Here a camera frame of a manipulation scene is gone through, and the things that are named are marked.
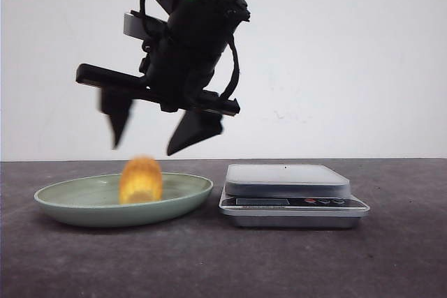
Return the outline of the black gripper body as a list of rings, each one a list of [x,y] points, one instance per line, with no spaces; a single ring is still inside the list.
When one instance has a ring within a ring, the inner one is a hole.
[[[158,103],[164,112],[181,109],[233,116],[240,112],[237,100],[231,98],[239,79],[238,58],[233,59],[223,93],[206,87],[223,51],[229,47],[236,53],[233,34],[249,16],[244,0],[176,0],[163,34],[142,40],[146,55],[140,77],[80,64],[75,80],[99,89],[129,91],[133,100]]]

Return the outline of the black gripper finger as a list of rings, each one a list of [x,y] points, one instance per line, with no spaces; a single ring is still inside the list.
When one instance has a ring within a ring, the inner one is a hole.
[[[186,111],[168,143],[167,155],[171,156],[191,145],[220,135],[223,131],[221,120],[221,114]]]
[[[108,117],[112,133],[112,148],[117,149],[133,103],[129,91],[114,88],[100,90],[99,110]]]

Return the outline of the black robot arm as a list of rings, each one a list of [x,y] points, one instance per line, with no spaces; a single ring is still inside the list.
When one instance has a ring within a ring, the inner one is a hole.
[[[223,92],[207,86],[224,50],[235,48],[235,30],[250,13],[245,0],[139,0],[139,5],[124,15],[123,29],[142,43],[139,75],[81,64],[76,80],[99,88],[99,107],[109,118],[114,145],[135,100],[158,103],[164,112],[183,110],[167,147],[173,155],[221,134],[223,116],[239,113],[233,98],[239,64]]]

